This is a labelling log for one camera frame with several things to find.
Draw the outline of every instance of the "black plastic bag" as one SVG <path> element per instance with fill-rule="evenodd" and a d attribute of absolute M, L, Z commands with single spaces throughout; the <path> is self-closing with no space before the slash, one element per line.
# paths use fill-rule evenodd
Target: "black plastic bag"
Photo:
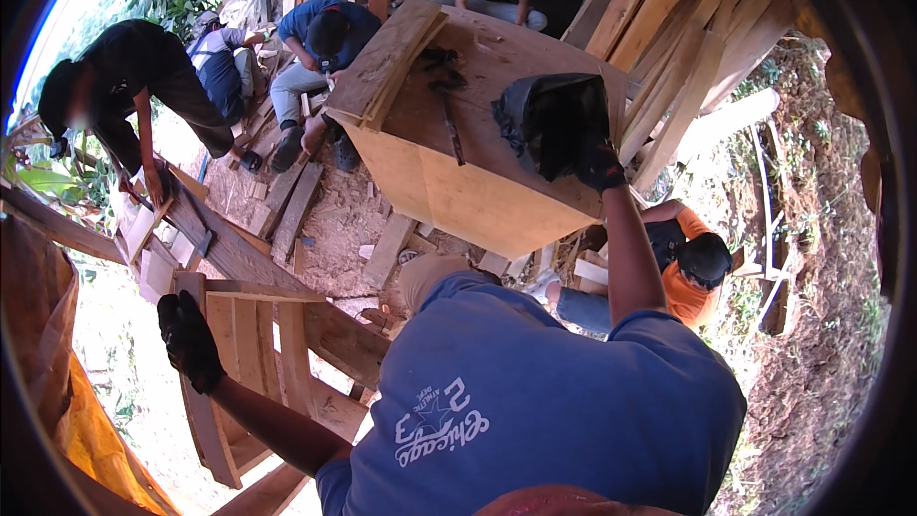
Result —
<path fill-rule="evenodd" d="M 608 139 L 608 95 L 597 74 L 520 78 L 490 112 L 522 167 L 547 181 L 573 173 L 583 139 Z"/>

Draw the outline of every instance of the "sky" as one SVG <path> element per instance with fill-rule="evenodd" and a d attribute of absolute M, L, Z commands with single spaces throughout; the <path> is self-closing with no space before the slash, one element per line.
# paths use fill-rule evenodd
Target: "sky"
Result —
<path fill-rule="evenodd" d="M 32 87 L 52 69 L 58 52 L 61 51 L 73 28 L 78 26 L 79 19 L 86 16 L 86 13 L 94 9 L 98 3 L 99 0 L 57 0 L 54 3 L 32 45 L 29 58 L 19 77 L 16 99 L 13 102 L 13 113 L 10 115 L 7 127 L 16 121 L 19 109 L 26 101 L 25 98 Z"/>

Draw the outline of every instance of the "orange shirt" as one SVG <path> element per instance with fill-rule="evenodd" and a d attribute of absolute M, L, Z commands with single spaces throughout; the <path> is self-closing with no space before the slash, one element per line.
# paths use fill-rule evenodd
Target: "orange shirt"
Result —
<path fill-rule="evenodd" d="M 685 208 L 678 217 L 682 232 L 689 240 L 710 230 L 697 217 L 697 214 Z M 713 291 L 699 290 L 682 275 L 679 262 L 673 261 L 662 272 L 662 286 L 666 290 L 666 300 L 669 303 L 669 313 L 682 320 L 682 323 L 693 331 L 710 320 L 716 311 L 716 300 L 719 297 L 719 288 Z"/>

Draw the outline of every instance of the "blue t-shirt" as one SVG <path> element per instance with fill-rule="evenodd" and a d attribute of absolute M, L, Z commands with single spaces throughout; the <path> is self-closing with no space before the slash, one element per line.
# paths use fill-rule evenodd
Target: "blue t-shirt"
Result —
<path fill-rule="evenodd" d="M 379 389 L 373 430 L 315 476 L 327 516 L 468 516 L 544 484 L 700 516 L 746 413 L 725 362 L 673 317 L 634 313 L 602 343 L 472 271 L 433 287 Z"/>
<path fill-rule="evenodd" d="M 319 12 L 331 6 L 340 8 L 341 13 L 347 17 L 350 23 L 347 36 L 344 38 L 344 47 L 338 53 L 338 65 L 329 68 L 329 71 L 334 72 L 353 63 L 354 58 L 357 57 L 363 46 L 373 38 L 376 30 L 383 25 L 379 17 L 353 2 L 344 0 L 307 0 L 297 4 L 291 11 L 286 13 L 286 16 L 283 17 L 277 27 L 277 33 L 282 41 L 294 36 L 303 44 L 306 52 L 311 54 L 315 60 L 318 60 L 318 54 L 312 50 L 312 46 L 309 45 L 307 40 L 309 22 Z"/>

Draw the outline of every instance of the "black sandal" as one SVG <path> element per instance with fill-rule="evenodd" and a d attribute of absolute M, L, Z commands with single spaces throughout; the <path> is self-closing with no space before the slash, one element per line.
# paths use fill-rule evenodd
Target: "black sandal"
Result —
<path fill-rule="evenodd" d="M 303 128 L 294 125 L 287 128 L 286 132 L 274 156 L 270 158 L 270 169 L 278 174 L 290 169 L 303 151 Z"/>
<path fill-rule="evenodd" d="M 246 150 L 245 154 L 242 155 L 242 159 L 238 161 L 238 165 L 246 168 L 250 173 L 256 174 L 258 170 L 261 169 L 261 164 L 264 163 L 264 160 L 260 155 L 255 154 L 251 150 Z"/>

